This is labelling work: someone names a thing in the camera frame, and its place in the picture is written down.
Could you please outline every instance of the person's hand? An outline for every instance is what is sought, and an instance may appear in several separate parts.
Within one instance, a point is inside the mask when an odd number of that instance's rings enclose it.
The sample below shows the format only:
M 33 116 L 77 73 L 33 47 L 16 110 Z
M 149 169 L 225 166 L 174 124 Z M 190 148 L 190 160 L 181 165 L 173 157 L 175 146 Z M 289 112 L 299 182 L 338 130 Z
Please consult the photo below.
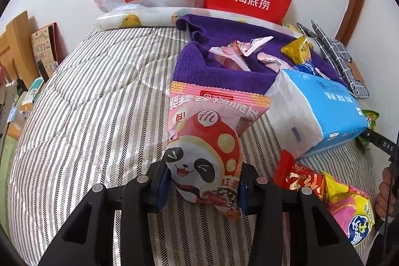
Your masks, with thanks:
M 383 182 L 380 184 L 380 193 L 377 196 L 376 213 L 380 217 L 385 218 L 387 213 L 387 202 L 388 202 L 388 194 L 390 192 L 390 181 L 391 181 L 391 173 L 389 167 L 386 167 L 382 171 L 382 179 Z M 395 202 L 396 198 L 394 197 L 393 194 L 391 194 L 389 214 L 391 214 L 394 211 Z

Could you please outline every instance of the panda cartoon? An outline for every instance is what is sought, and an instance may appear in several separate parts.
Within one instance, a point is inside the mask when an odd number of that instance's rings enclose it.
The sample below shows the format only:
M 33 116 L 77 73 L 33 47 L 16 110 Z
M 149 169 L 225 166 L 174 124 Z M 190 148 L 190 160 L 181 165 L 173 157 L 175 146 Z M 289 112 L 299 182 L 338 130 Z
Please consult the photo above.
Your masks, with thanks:
M 213 110 L 203 110 L 176 127 L 165 160 L 180 194 L 194 203 L 206 202 L 207 193 L 221 186 L 225 176 L 240 176 L 242 153 L 237 133 Z M 215 205 L 223 206 L 223 201 Z

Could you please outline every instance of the book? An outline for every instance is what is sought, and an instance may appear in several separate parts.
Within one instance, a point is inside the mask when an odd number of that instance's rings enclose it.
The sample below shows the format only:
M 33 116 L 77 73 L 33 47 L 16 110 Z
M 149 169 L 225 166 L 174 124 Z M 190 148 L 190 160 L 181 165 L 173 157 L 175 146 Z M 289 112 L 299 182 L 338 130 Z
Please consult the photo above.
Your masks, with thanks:
M 56 34 L 57 24 L 52 23 L 37 30 L 30 37 L 37 69 L 44 82 L 48 81 L 60 63 Z

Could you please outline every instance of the metal screw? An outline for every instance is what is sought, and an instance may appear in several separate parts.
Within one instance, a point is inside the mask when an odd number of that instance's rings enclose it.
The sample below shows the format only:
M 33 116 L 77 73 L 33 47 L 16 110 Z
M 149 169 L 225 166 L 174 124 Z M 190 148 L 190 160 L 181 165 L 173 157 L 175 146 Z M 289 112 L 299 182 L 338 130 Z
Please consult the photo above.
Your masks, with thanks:
M 139 177 L 137 177 L 137 182 L 139 182 L 140 184 L 148 182 L 148 176 L 147 175 L 140 175 Z
M 309 187 L 302 187 L 301 189 L 302 193 L 304 193 L 305 195 L 310 195 L 312 194 L 312 190 Z
M 268 181 L 269 180 L 266 177 L 258 177 L 258 178 L 256 178 L 256 182 L 258 184 L 267 184 Z
M 93 186 L 92 190 L 93 190 L 94 193 L 98 193 L 98 192 L 101 192 L 103 188 L 104 188 L 103 185 L 96 184 L 96 185 Z

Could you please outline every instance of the wooden headboard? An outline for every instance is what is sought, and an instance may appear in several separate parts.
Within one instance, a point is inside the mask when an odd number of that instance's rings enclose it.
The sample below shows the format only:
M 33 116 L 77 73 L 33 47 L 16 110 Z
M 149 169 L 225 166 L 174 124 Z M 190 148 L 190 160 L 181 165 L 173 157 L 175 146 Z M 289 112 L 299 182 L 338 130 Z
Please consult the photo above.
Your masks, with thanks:
M 30 41 L 31 28 L 27 11 L 19 14 L 0 35 L 0 62 L 12 81 L 20 78 L 29 89 L 39 77 Z

